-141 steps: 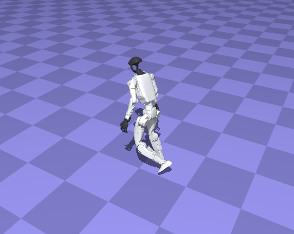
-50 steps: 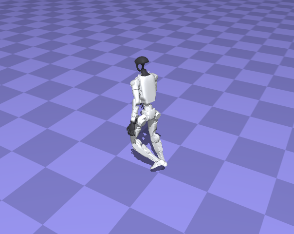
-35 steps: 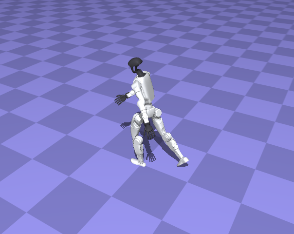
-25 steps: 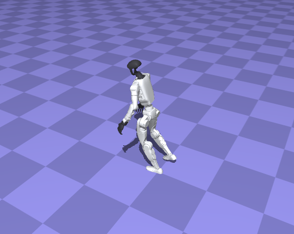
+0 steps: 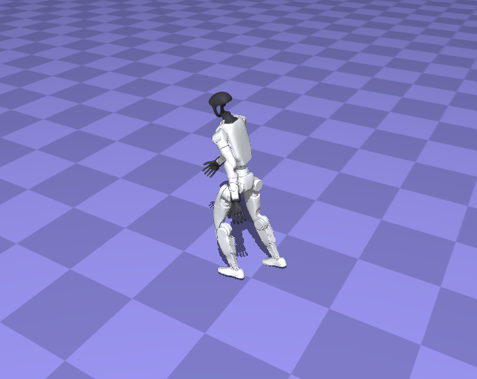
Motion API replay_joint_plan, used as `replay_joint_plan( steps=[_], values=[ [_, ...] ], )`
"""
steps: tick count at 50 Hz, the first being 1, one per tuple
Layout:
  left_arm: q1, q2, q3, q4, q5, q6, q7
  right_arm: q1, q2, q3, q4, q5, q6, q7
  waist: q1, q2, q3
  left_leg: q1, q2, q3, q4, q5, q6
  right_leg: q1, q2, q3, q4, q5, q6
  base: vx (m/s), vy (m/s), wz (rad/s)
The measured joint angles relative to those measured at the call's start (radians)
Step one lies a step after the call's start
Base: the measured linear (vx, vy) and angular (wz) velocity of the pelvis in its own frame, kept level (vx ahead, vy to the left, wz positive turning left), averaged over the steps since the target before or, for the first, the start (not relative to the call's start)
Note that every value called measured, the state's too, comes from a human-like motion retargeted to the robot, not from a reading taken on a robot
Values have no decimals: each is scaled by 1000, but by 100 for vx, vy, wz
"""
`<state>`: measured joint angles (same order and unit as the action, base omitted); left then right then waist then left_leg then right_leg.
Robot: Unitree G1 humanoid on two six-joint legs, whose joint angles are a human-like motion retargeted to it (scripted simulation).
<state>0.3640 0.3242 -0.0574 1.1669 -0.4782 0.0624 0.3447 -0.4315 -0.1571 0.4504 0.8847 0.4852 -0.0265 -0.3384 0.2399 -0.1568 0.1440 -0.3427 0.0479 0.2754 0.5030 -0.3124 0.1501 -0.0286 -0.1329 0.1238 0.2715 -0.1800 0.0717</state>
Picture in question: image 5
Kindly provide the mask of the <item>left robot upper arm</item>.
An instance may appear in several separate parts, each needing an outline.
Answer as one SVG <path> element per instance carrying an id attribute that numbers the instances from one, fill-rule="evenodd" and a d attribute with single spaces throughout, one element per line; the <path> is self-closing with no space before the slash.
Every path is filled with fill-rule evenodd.
<path id="1" fill-rule="evenodd" d="M 238 163 L 236 162 L 234 158 L 232 150 L 227 142 L 227 139 L 228 139 L 227 133 L 224 131 L 223 128 L 218 129 L 212 136 L 212 140 L 214 144 L 220 150 L 221 155 L 225 158 L 226 162 L 231 163 L 233 170 L 235 171 L 238 167 Z"/>

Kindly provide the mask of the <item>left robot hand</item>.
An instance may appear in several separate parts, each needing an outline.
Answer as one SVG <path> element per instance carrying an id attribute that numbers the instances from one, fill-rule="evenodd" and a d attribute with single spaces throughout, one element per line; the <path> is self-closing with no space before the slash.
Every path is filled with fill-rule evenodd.
<path id="1" fill-rule="evenodd" d="M 244 213 L 243 213 L 243 208 L 241 204 L 239 203 L 240 201 L 241 201 L 241 197 L 239 192 L 238 192 L 238 199 L 232 200 L 231 198 L 231 202 L 233 204 L 231 205 L 231 208 L 229 210 L 228 219 L 231 218 L 231 213 L 232 213 L 233 224 L 235 224 L 235 218 L 236 218 L 237 224 L 239 224 L 239 220 L 242 223 L 242 218 L 244 219 L 244 221 L 246 221 Z M 240 213 L 242 213 L 242 217 Z M 238 217 L 239 217 L 239 220 L 238 220 Z"/>

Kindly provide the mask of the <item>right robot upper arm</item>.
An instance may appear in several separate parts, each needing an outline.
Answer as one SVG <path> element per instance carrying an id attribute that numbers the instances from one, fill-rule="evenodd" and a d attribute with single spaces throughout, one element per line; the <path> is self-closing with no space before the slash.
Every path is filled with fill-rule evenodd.
<path id="1" fill-rule="evenodd" d="M 245 116 L 238 115 L 238 114 L 236 114 L 235 116 L 239 116 L 239 117 L 241 117 L 241 118 L 243 119 L 243 121 L 245 122 L 245 124 L 246 124 L 246 117 L 245 117 Z"/>

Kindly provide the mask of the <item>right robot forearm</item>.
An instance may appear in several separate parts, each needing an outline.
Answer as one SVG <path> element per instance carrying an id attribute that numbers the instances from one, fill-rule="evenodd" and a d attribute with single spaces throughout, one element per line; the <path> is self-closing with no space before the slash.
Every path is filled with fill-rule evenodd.
<path id="1" fill-rule="evenodd" d="M 220 158 L 219 158 L 216 162 L 217 162 L 219 165 L 221 165 L 224 161 L 226 161 L 225 158 L 224 158 L 222 155 L 220 155 Z"/>

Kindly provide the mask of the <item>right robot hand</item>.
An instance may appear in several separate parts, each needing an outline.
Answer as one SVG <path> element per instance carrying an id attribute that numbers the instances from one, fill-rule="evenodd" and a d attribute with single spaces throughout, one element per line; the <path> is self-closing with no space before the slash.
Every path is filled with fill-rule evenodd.
<path id="1" fill-rule="evenodd" d="M 209 176 L 209 175 L 214 171 L 214 172 L 212 173 L 212 175 L 210 176 L 210 178 L 219 170 L 220 166 L 222 166 L 222 165 L 224 164 L 224 162 L 225 162 L 225 161 L 224 161 L 221 165 L 219 165 L 219 164 L 216 162 L 219 158 L 220 158 L 220 157 L 217 157 L 215 160 L 213 160 L 213 161 L 208 161 L 208 162 L 206 162 L 206 163 L 203 164 L 203 165 L 206 165 L 206 164 L 209 164 L 209 163 L 210 163 L 210 164 L 204 169 L 204 170 L 206 170 L 208 167 L 210 167 L 210 168 L 205 172 L 205 174 L 212 169 L 212 170 L 207 174 L 207 176 Z M 203 171 L 204 171 L 204 170 L 203 170 Z"/>

